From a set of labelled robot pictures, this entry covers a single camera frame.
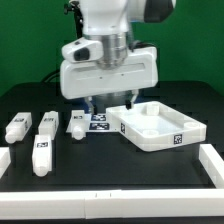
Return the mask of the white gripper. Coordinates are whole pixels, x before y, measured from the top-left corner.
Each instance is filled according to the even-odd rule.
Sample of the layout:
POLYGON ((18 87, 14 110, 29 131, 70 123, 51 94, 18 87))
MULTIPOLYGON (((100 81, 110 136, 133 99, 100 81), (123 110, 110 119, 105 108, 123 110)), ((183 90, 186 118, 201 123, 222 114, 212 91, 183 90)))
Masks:
POLYGON ((124 63, 112 70, 100 69, 95 62, 61 64, 60 87, 66 99, 85 98, 89 113, 96 115, 92 103, 95 95, 132 90, 125 101, 127 110, 132 109, 139 95, 138 89, 154 87, 158 82, 157 49, 146 47, 128 54, 124 63))

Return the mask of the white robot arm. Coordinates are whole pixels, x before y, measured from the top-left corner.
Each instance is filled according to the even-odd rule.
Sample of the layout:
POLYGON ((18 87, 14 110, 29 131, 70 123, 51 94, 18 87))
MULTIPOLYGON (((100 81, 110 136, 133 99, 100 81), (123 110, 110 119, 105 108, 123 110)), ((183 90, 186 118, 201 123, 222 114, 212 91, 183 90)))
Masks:
POLYGON ((92 114, 96 95, 130 91, 136 98, 158 82, 157 49, 133 39, 133 22, 159 23, 176 0, 70 0, 83 24, 81 37, 62 48, 60 86, 67 99, 83 98, 92 114))

